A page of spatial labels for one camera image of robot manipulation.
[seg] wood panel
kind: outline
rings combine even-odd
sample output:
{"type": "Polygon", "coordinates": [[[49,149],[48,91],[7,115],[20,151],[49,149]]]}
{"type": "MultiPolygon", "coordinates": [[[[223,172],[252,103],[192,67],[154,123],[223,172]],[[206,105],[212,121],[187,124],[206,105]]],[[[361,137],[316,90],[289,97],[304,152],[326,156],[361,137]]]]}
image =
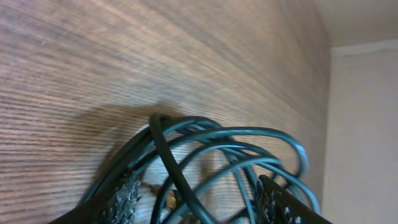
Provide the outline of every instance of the wood panel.
{"type": "Polygon", "coordinates": [[[320,198],[329,51],[311,0],[1,1],[0,222],[73,208],[155,111],[290,133],[320,198]]]}

